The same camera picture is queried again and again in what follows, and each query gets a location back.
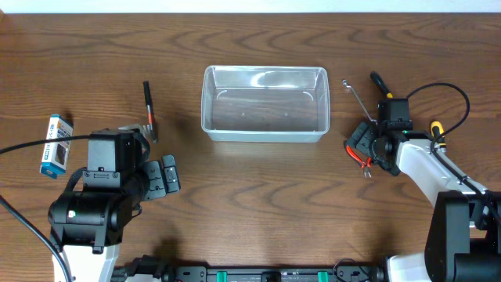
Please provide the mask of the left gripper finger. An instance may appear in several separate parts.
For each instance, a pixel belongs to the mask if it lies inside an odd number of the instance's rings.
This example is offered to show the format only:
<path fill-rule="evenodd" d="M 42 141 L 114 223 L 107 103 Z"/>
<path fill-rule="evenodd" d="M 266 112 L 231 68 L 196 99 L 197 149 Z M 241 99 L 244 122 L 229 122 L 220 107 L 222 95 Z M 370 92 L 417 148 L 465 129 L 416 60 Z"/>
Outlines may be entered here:
<path fill-rule="evenodd" d="M 178 193 L 181 189 L 181 184 L 179 182 L 175 157 L 173 155 L 164 155 L 162 163 L 164 166 L 166 193 Z"/>
<path fill-rule="evenodd" d="M 164 170 L 159 161 L 146 162 L 142 170 L 146 173 L 149 184 L 146 185 L 144 200 L 155 200 L 166 196 L 164 184 Z"/>

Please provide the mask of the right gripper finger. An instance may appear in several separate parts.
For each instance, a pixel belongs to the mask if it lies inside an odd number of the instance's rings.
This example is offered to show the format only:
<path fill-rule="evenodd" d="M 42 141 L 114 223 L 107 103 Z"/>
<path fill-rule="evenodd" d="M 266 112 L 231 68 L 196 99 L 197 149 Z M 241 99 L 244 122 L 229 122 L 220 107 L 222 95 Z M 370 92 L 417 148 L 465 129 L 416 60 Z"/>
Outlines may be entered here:
<path fill-rule="evenodd" d="M 369 145 L 372 142 L 372 124 L 361 122 L 344 145 L 356 149 L 365 155 L 370 155 Z"/>
<path fill-rule="evenodd" d="M 372 143 L 378 137 L 375 125 L 359 125 L 354 131 L 355 148 L 368 157 L 372 157 Z"/>

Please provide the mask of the red handled pliers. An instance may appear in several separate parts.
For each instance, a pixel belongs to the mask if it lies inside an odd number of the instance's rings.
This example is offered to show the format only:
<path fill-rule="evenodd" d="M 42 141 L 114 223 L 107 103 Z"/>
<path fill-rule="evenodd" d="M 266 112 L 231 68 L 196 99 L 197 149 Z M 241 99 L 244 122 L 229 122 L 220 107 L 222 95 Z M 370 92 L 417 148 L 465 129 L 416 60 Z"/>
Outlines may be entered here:
<path fill-rule="evenodd" d="M 357 163 L 357 165 L 362 169 L 363 176 L 366 179 L 370 179 L 372 177 L 371 174 L 371 167 L 372 167 L 372 162 L 373 159 L 371 157 L 368 157 L 367 159 L 363 160 L 360 156 L 358 156 L 355 151 L 349 146 L 346 145 L 345 151 L 348 154 L 348 156 Z"/>

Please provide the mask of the silver offset wrench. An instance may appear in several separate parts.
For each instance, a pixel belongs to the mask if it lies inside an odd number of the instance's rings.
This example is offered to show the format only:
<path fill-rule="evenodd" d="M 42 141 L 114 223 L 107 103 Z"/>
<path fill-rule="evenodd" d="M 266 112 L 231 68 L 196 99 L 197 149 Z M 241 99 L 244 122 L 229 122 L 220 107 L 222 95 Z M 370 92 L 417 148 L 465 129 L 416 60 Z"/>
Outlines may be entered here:
<path fill-rule="evenodd" d="M 366 109 L 364 103 L 362 102 L 362 100 L 360 99 L 358 93 L 355 91 L 355 89 L 348 83 L 348 81 L 346 79 L 343 79 L 342 80 L 342 85 L 347 89 L 347 90 L 350 90 L 351 93 L 353 94 L 353 96 L 357 99 L 360 107 L 362 108 L 364 114 L 367 116 L 368 120 L 373 122 L 374 124 L 377 124 L 377 120 L 375 118 L 373 118 L 369 111 Z"/>

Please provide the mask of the slim black yellow screwdriver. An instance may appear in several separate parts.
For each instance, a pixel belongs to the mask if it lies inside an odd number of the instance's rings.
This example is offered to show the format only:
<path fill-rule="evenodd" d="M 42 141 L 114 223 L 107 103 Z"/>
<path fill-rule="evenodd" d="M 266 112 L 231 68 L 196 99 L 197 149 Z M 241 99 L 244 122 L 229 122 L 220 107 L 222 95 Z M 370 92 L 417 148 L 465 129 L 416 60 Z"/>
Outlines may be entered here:
<path fill-rule="evenodd" d="M 372 71 L 369 75 L 371 81 L 375 84 L 375 86 L 381 91 L 383 96 L 387 99 L 392 99 L 393 95 L 389 88 L 384 83 L 382 77 L 376 72 Z"/>

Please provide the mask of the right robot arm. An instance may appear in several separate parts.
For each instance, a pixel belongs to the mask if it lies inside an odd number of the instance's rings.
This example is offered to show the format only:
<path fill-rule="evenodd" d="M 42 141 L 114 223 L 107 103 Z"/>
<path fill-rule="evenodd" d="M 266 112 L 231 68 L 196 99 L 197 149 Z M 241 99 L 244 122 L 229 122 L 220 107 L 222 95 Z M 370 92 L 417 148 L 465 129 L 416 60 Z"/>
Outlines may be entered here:
<path fill-rule="evenodd" d="M 382 132 L 362 122 L 345 141 L 364 172 L 378 165 L 403 173 L 423 192 L 434 212 L 425 249 L 385 260 L 385 281 L 498 281 L 500 279 L 500 194 L 462 172 L 432 142 L 428 132 Z"/>

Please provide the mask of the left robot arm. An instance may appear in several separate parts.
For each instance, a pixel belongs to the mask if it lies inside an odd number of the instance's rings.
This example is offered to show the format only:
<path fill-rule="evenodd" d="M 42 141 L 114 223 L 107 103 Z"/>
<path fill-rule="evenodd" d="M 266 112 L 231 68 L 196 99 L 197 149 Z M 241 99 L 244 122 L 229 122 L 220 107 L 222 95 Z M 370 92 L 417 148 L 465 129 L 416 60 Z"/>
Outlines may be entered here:
<path fill-rule="evenodd" d="M 141 203 L 180 191 L 175 157 L 143 164 L 96 157 L 82 177 L 81 191 L 66 189 L 50 206 L 51 242 L 75 281 L 111 281 L 124 228 Z"/>

